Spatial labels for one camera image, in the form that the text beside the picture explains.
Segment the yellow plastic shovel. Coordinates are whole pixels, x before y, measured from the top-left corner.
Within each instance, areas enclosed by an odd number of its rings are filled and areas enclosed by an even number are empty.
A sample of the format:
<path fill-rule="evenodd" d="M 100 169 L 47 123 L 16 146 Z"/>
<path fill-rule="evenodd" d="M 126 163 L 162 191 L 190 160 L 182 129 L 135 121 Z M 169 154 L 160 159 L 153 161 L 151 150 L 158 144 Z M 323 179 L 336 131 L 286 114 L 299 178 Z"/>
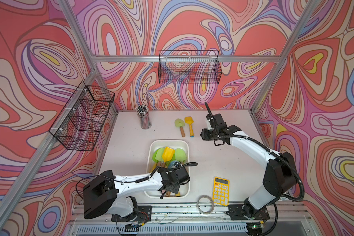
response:
<path fill-rule="evenodd" d="M 189 134 L 190 134 L 190 137 L 194 137 L 194 131 L 193 131 L 193 127 L 192 127 L 192 124 L 194 123 L 194 120 L 192 117 L 185 117 L 184 118 L 184 122 L 186 124 L 188 124 L 189 126 Z"/>

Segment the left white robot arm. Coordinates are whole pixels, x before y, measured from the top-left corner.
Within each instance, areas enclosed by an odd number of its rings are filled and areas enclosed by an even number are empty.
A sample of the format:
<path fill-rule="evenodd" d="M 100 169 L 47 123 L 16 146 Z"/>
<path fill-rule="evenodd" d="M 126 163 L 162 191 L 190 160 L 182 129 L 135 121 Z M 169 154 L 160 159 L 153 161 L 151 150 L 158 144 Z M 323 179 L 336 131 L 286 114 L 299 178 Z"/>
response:
<path fill-rule="evenodd" d="M 161 191 L 178 193 L 190 182 L 184 165 L 177 162 L 173 168 L 156 167 L 152 172 L 135 176 L 115 176 L 105 171 L 83 187 L 84 219 L 94 219 L 106 213 L 126 218 L 137 213 L 135 193 Z"/>

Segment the green shovel right in box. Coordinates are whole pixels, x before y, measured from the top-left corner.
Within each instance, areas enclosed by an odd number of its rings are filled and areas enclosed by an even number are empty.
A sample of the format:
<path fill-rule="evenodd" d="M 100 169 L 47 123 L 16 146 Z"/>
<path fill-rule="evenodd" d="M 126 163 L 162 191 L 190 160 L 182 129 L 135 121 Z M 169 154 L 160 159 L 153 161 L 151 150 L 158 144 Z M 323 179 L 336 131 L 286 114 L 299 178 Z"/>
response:
<path fill-rule="evenodd" d="M 177 148 L 177 149 L 175 150 L 174 158 L 175 158 L 175 159 L 174 159 L 175 161 L 178 161 L 178 162 L 180 162 L 180 163 L 182 163 L 182 164 L 187 160 L 186 153 L 185 153 L 185 151 L 184 151 L 183 149 L 181 149 L 181 148 Z"/>

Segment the clear cup of pens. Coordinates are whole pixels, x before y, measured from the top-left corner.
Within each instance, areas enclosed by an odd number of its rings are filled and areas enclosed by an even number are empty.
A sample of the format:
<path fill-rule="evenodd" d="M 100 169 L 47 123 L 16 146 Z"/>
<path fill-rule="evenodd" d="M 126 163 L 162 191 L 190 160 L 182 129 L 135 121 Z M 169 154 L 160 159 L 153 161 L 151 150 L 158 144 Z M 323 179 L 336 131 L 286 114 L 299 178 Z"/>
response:
<path fill-rule="evenodd" d="M 148 106 L 146 105 L 137 106 L 136 113 L 138 115 L 138 118 L 140 119 L 141 128 L 144 130 L 151 128 Z"/>

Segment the green shovel wooden handle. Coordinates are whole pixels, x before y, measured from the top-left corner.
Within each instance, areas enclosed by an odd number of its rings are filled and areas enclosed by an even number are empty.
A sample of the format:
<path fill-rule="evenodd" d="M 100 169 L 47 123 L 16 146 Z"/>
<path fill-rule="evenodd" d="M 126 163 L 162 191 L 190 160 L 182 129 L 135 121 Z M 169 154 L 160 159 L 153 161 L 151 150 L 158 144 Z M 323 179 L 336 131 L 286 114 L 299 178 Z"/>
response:
<path fill-rule="evenodd" d="M 183 128 L 185 126 L 185 122 L 182 119 L 176 119 L 175 126 L 180 130 L 181 136 L 185 137 L 185 132 L 184 132 L 184 128 Z"/>

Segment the white plastic storage box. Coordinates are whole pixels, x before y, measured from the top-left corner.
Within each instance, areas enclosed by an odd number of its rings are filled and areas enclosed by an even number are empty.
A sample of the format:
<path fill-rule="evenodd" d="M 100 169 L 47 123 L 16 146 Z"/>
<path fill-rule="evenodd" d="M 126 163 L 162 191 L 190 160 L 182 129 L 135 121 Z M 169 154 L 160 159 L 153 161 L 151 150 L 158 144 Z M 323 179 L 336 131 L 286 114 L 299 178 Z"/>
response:
<path fill-rule="evenodd" d="M 186 154 L 186 161 L 184 161 L 183 163 L 186 164 L 187 162 L 190 161 L 189 146 L 187 142 L 183 140 L 156 140 L 152 142 L 149 148 L 146 173 L 150 173 L 155 168 L 154 167 L 155 162 L 152 159 L 153 154 L 158 149 L 165 148 L 165 147 L 170 147 L 172 149 L 177 149 L 177 148 L 182 149 Z M 181 199 L 181 198 L 185 198 L 189 193 L 190 193 L 190 183 L 187 183 L 180 187 L 178 194 L 175 193 L 165 194 L 163 199 L 164 200 L 173 199 L 173 198 Z"/>

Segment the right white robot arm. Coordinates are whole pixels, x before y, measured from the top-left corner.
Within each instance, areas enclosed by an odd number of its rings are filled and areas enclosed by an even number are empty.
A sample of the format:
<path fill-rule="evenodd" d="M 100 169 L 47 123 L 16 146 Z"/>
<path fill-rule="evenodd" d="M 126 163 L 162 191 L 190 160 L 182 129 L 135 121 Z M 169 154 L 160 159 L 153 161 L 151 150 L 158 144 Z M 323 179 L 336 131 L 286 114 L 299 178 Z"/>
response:
<path fill-rule="evenodd" d="M 284 197 L 294 202 L 304 199 L 304 184 L 296 168 L 294 157 L 289 152 L 278 152 L 248 136 L 235 125 L 227 126 L 221 114 L 207 109 L 207 128 L 201 131 L 204 141 L 221 141 L 240 149 L 265 170 L 262 185 L 243 202 L 242 212 L 247 219 L 254 219 L 266 206 Z"/>

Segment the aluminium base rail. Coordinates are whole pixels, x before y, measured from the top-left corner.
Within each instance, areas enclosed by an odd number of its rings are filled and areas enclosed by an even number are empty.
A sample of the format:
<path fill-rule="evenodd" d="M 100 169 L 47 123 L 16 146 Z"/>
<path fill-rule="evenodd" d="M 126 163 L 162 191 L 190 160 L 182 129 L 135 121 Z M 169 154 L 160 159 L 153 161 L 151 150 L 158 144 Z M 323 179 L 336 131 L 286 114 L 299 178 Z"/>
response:
<path fill-rule="evenodd" d="M 216 205 L 210 214 L 211 204 L 152 204 L 150 220 L 138 229 L 127 229 L 126 222 L 115 223 L 110 214 L 96 219 L 83 218 L 83 209 L 75 209 L 64 236 L 246 236 L 265 233 L 272 236 L 319 236 L 313 218 L 302 203 L 278 202 L 269 206 L 266 220 L 233 220 L 225 206 Z"/>

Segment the yellow shovel in box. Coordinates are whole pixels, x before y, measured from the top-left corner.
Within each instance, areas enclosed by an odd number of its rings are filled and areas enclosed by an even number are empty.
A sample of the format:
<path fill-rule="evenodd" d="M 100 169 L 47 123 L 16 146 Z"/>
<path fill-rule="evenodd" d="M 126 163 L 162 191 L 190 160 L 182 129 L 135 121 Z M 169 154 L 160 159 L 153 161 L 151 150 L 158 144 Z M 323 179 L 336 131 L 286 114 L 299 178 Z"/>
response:
<path fill-rule="evenodd" d="M 166 162 L 169 162 L 172 160 L 173 156 L 175 154 L 175 150 L 170 148 L 170 147 L 166 147 L 162 153 L 162 159 L 163 161 L 166 163 Z"/>

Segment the green shovel in box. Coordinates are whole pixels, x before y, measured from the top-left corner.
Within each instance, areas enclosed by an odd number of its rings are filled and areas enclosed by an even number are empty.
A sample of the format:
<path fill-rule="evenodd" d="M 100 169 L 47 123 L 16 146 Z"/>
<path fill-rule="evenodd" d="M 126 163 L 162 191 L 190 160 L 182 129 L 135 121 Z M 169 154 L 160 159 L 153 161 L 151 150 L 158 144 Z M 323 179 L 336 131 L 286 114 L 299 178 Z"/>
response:
<path fill-rule="evenodd" d="M 164 162 L 163 157 L 162 157 L 162 155 L 163 155 L 163 153 L 164 153 L 164 149 L 165 149 L 165 148 L 162 147 L 162 148 L 157 149 L 157 150 L 154 152 L 154 154 L 153 154 L 153 156 L 152 156 L 152 160 L 153 160 L 153 162 L 154 162 L 154 165 L 153 165 L 153 168 L 152 168 L 152 169 L 155 169 L 157 166 L 161 166 L 162 163 Z"/>
<path fill-rule="evenodd" d="M 184 151 L 183 149 L 181 149 L 181 148 L 177 148 L 177 149 L 175 150 L 174 158 L 175 158 L 175 159 L 174 159 L 175 161 L 178 161 L 178 162 L 180 162 L 180 163 L 182 163 L 182 164 L 187 160 L 186 153 L 185 153 L 185 151 Z"/>

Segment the green shovel left in box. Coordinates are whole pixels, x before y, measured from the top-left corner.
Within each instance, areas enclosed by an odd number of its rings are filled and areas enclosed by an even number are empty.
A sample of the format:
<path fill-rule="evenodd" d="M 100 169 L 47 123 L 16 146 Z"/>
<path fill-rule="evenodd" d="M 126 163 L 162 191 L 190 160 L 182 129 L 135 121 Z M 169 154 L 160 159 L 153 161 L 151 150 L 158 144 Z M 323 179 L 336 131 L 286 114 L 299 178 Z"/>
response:
<path fill-rule="evenodd" d="M 152 168 L 152 169 L 155 169 L 157 166 L 161 166 L 162 163 L 164 162 L 163 157 L 162 157 L 162 155 L 163 155 L 163 153 L 164 153 L 164 149 L 165 149 L 165 148 L 162 147 L 162 148 L 157 149 L 157 150 L 154 152 L 154 154 L 153 154 L 153 156 L 152 156 L 152 160 L 153 160 L 153 162 L 154 162 L 154 165 L 153 165 L 153 168 Z"/>

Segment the yellow calculator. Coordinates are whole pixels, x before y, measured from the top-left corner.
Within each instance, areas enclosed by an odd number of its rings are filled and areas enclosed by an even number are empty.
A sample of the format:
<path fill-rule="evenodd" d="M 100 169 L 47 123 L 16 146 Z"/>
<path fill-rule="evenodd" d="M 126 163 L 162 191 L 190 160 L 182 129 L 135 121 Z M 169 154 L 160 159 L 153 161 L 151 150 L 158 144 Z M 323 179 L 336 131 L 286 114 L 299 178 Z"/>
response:
<path fill-rule="evenodd" d="M 213 180 L 212 200 L 215 204 L 227 206 L 229 204 L 230 181 L 215 177 Z"/>

